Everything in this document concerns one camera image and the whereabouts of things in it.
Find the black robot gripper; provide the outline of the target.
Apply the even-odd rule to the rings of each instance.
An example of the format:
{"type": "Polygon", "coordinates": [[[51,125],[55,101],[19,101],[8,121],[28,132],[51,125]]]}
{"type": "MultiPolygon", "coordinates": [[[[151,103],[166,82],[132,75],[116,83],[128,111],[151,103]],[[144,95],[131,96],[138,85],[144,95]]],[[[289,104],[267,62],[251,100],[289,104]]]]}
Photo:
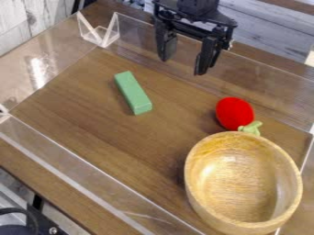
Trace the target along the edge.
{"type": "Polygon", "coordinates": [[[152,0],[152,3],[158,57],[166,61],[175,54],[175,32],[202,39],[194,74],[204,75],[215,66],[222,49],[231,47],[236,21],[219,12],[219,0],[152,0]]]}

